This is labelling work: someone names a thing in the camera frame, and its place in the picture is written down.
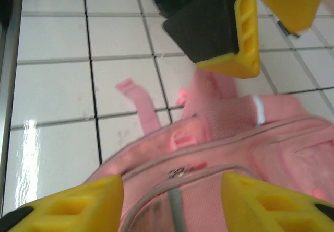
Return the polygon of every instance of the tile grout line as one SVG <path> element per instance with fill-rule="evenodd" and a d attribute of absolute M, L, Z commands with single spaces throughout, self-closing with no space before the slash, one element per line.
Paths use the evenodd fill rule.
<path fill-rule="evenodd" d="M 159 69 L 159 66 L 158 66 L 157 58 L 156 58 L 156 55 L 154 53 L 153 42 L 152 42 L 151 34 L 149 32 L 149 29 L 148 29 L 148 24 L 147 24 L 147 21 L 146 21 L 146 17 L 144 15 L 144 9 L 143 9 L 141 0 L 137 0 L 137 2 L 138 2 L 139 10 L 140 10 L 140 13 L 141 13 L 142 22 L 144 24 L 145 32 L 146 32 L 146 35 L 147 35 L 147 40 L 148 40 L 150 50 L 151 50 L 151 53 L 152 53 L 152 56 L 153 56 L 154 66 L 156 68 L 156 74 L 157 74 L 158 79 L 159 79 L 160 89 L 162 91 L 165 106 L 167 107 L 167 110 L 168 110 L 169 121 L 170 121 L 170 123 L 172 123 L 173 119 L 172 119 L 171 111 L 170 111 L 170 108 L 169 108 L 169 104 L 168 104 L 164 84 L 163 84 L 163 81 L 162 81 L 162 78 L 161 78 L 161 73 L 160 73 L 160 69 Z"/>
<path fill-rule="evenodd" d="M 322 46 L 322 47 L 303 47 L 303 48 L 293 48 L 294 51 L 308 51 L 308 50 L 324 50 L 331 49 L 330 46 Z"/>
<path fill-rule="evenodd" d="M 320 96 L 322 97 L 323 101 L 325 102 L 326 106 L 329 108 L 331 113 L 334 114 L 334 106 L 332 105 L 332 103 L 330 103 L 330 101 L 327 98 L 327 96 L 325 95 L 324 91 L 320 90 L 319 93 L 320 93 Z"/>
<path fill-rule="evenodd" d="M 95 94 L 93 60 L 92 60 L 92 51 L 91 51 L 90 34 L 89 34 L 89 22 L 88 22 L 88 14 L 87 14 L 87 0 L 83 0 L 83 2 L 85 4 L 85 20 L 86 20 L 86 28 L 87 28 L 87 45 L 88 45 L 88 53 L 89 53 L 90 79 L 91 79 L 93 105 L 94 105 L 94 120 L 95 120 L 95 128 L 96 128 L 99 164 L 101 165 L 102 164 L 102 150 L 101 150 L 100 129 L 99 129 L 99 120 L 98 120 L 98 108 L 97 108 L 97 100 L 96 100 L 96 94 Z"/>
<path fill-rule="evenodd" d="M 331 48 L 331 49 L 327 49 L 330 56 L 334 59 L 334 50 Z"/>
<path fill-rule="evenodd" d="M 278 31 L 280 32 L 281 36 L 283 37 L 284 41 L 286 42 L 286 44 L 288 45 L 288 47 L 290 49 L 295 49 L 296 47 L 294 46 L 294 44 L 289 40 L 288 36 L 285 35 L 285 33 L 283 32 L 283 30 L 277 25 L 276 19 L 274 15 L 270 16 L 271 21 L 274 23 L 275 27 L 278 29 Z"/>
<path fill-rule="evenodd" d="M 289 52 L 293 48 L 268 48 L 268 49 L 259 49 L 259 53 L 272 53 L 272 52 Z"/>
<path fill-rule="evenodd" d="M 308 66 L 306 65 L 305 61 L 303 60 L 303 58 L 301 57 L 301 55 L 298 53 L 298 51 L 293 50 L 292 53 L 295 56 L 295 58 L 297 59 L 297 61 L 300 64 L 300 66 L 302 67 L 302 70 L 304 70 L 304 72 L 306 73 L 306 76 L 312 82 L 312 84 L 317 89 L 320 89 L 321 87 L 320 87 L 318 81 L 316 80 L 316 78 L 314 77 L 314 75 L 312 74 L 312 72 L 309 70 Z"/>
<path fill-rule="evenodd" d="M 161 17 L 159 13 L 144 13 L 146 17 Z M 22 12 L 22 17 L 84 17 L 83 12 L 38 12 L 38 11 L 25 11 Z M 89 17 L 141 17 L 141 13 L 89 13 Z M 272 14 L 258 14 L 257 18 L 266 19 L 271 18 Z M 334 16 L 318 15 L 316 19 L 333 19 Z"/>
<path fill-rule="evenodd" d="M 315 91 L 331 90 L 331 89 L 334 89 L 334 86 L 333 87 L 323 87 L 323 88 L 300 90 L 300 91 L 294 91 L 294 92 L 285 92 L 284 94 L 293 95 L 293 94 L 302 94 L 304 92 L 315 92 Z"/>
<path fill-rule="evenodd" d="M 260 69 L 263 72 L 263 74 L 264 74 L 267 82 L 269 83 L 269 86 L 271 87 L 271 90 L 272 90 L 273 94 L 276 95 L 278 93 L 278 90 L 277 90 L 274 82 L 272 81 L 272 79 L 271 79 L 271 77 L 270 77 L 270 75 L 269 75 L 269 73 L 268 73 L 265 65 L 261 61 L 261 59 L 260 59 Z"/>
<path fill-rule="evenodd" d="M 176 109 L 183 109 L 183 107 L 173 106 L 169 108 L 157 108 L 154 111 L 156 113 L 168 111 L 168 110 L 176 110 Z M 106 114 L 98 116 L 98 120 L 107 120 L 107 119 L 113 119 L 118 117 L 127 117 L 136 115 L 137 111 L 129 111 L 129 112 L 122 112 L 122 113 L 112 113 L 112 114 Z M 80 123 L 80 122 L 88 122 L 95 120 L 95 117 L 89 117 L 89 118 L 77 118 L 77 119 L 69 119 L 69 120 L 61 120 L 61 121 L 47 121 L 47 122 L 39 122 L 36 124 L 36 127 L 48 127 L 48 126 L 57 126 L 57 125 L 65 125 L 65 124 L 73 124 L 73 123 Z M 23 125 L 16 125 L 12 126 L 10 128 L 11 131 L 17 131 L 17 130 L 23 130 L 25 127 Z"/>
<path fill-rule="evenodd" d="M 154 54 L 154 57 L 161 57 L 162 54 Z M 166 53 L 164 57 L 184 57 L 184 53 Z M 150 59 L 152 54 L 140 54 L 140 55 L 120 55 L 120 56 L 100 56 L 91 58 L 92 61 L 118 61 L 118 60 L 135 60 L 135 59 Z M 77 59 L 49 59 L 49 60 L 30 60 L 20 61 L 18 66 L 25 65 L 44 65 L 44 64 L 56 64 L 56 63 L 80 63 L 89 62 L 89 58 L 77 58 Z"/>
<path fill-rule="evenodd" d="M 312 24 L 311 29 L 313 30 L 315 36 L 320 40 L 322 44 L 324 44 L 326 47 L 330 47 L 330 44 L 327 42 L 325 37 L 321 34 L 319 29 L 316 27 L 315 24 Z"/>

